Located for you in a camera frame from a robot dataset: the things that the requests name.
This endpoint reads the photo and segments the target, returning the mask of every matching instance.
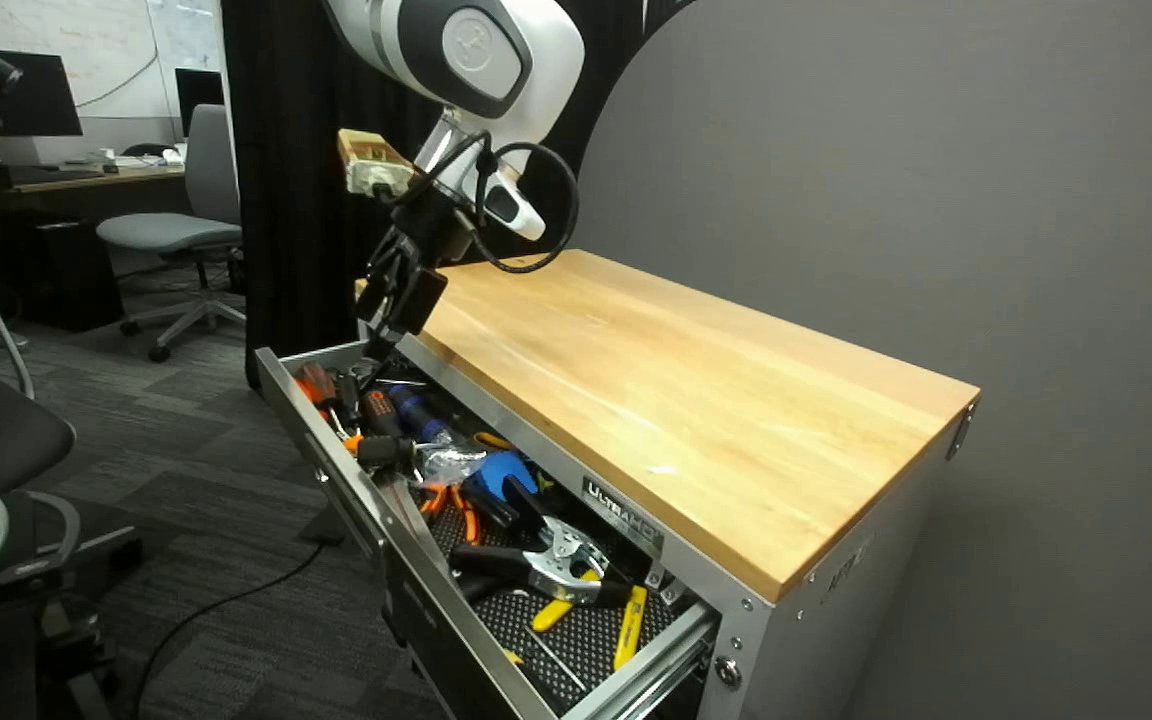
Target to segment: cable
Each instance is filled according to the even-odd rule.
[[[471,231],[471,247],[483,252],[502,270],[540,270],[545,264],[559,261],[565,247],[574,243],[575,216],[579,216],[579,183],[575,183],[574,165],[568,165],[557,146],[548,146],[548,142],[504,142],[504,146],[494,153],[489,159],[502,165],[502,157],[508,157],[508,153],[531,153],[531,157],[540,153],[540,157],[565,175],[565,183],[568,183],[568,216],[565,216],[565,226],[559,226],[557,243],[552,243],[540,261],[531,261],[531,264],[504,264],[504,255],[497,255],[497,252],[483,243],[483,231]],[[479,183],[478,183],[478,226],[489,223],[489,210],[483,210],[489,175],[494,175],[494,172],[479,167]]]
[[[100,97],[81,98],[77,109],[93,109],[93,102],[100,102],[100,98],[125,90],[125,86],[135,84],[150,67],[157,67],[162,56],[166,56],[162,45],[152,45],[150,58],[143,58],[133,76],[118,80],[118,84],[103,86]]]
[[[301,576],[313,561],[326,555],[326,546],[330,546],[330,542],[315,542],[297,566],[288,566],[288,571],[282,571],[282,576],[272,576],[272,578],[266,578],[266,585],[257,585],[257,586],[219,596],[219,600],[189,613],[189,615],[150,651],[150,658],[143,658],[143,669],[140,669],[140,679],[135,679],[135,693],[133,693],[133,720],[140,714],[140,700],[143,700],[143,688],[150,688],[150,675],[152,675],[157,658],[174,646],[174,641],[177,641],[192,619],[200,619],[200,615],[209,615],[209,613],[216,613],[216,608],[225,608],[225,605],[250,600],[250,596],[257,596],[257,592],[268,592],[268,586]]]

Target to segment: gray carpet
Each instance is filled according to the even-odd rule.
[[[39,484],[73,496],[95,528],[135,525],[135,571],[93,566],[77,586],[118,646],[118,714],[150,651],[198,608],[303,563],[303,528],[326,512],[313,468],[245,382],[237,327],[198,330],[170,362],[150,335],[18,324],[45,405],[64,411],[77,451]],[[353,542],[326,546],[291,578],[225,605],[157,658],[140,714],[442,714],[379,619],[379,571]]]

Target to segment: open drawer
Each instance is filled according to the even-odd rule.
[[[706,669],[711,657],[715,613],[684,585],[659,576],[653,561],[653,528],[608,520],[597,496],[548,484],[574,506],[599,542],[618,542],[608,555],[642,555],[642,585],[648,586],[642,642],[630,662],[613,662],[623,608],[574,608],[557,628],[531,631],[531,615],[548,596],[524,586],[467,592],[449,566],[449,528],[416,506],[416,484],[405,473],[367,473],[340,443],[322,409],[301,390],[297,370],[315,367],[330,375],[373,375],[373,361],[361,343],[337,343],[301,357],[276,357],[257,346],[262,390],[285,420],[301,451],[322,468],[337,512],[357,538],[379,555],[387,586],[384,615],[400,642],[414,646],[428,683],[445,700],[449,714],[696,714],[706,693]],[[437,387],[426,390],[452,409],[456,422],[497,433],[511,443],[511,433],[489,422]]]

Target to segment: wooden countertop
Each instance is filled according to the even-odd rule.
[[[591,252],[449,278],[426,343],[763,600],[976,398],[974,382]]]

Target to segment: pliers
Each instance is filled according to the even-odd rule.
[[[613,571],[606,546],[575,525],[548,516],[516,476],[504,481],[504,496],[516,506],[511,546],[452,546],[456,571],[497,576],[516,586],[531,586],[574,605],[621,605],[630,585]]]
[[[357,409],[357,398],[343,398],[353,390],[343,390],[349,382],[340,382],[340,370],[322,367],[322,362],[303,362],[297,370],[297,382],[313,398],[313,409],[322,409],[326,422],[337,433],[337,440],[349,449],[349,457],[357,457],[365,468],[387,468],[387,462],[414,459],[414,440],[405,440],[396,433],[396,422],[384,422],[379,433],[365,434],[361,409]]]
[[[421,516],[442,520],[449,504],[460,512],[460,534],[467,546],[483,542],[479,512],[466,500],[460,484],[426,484]]]

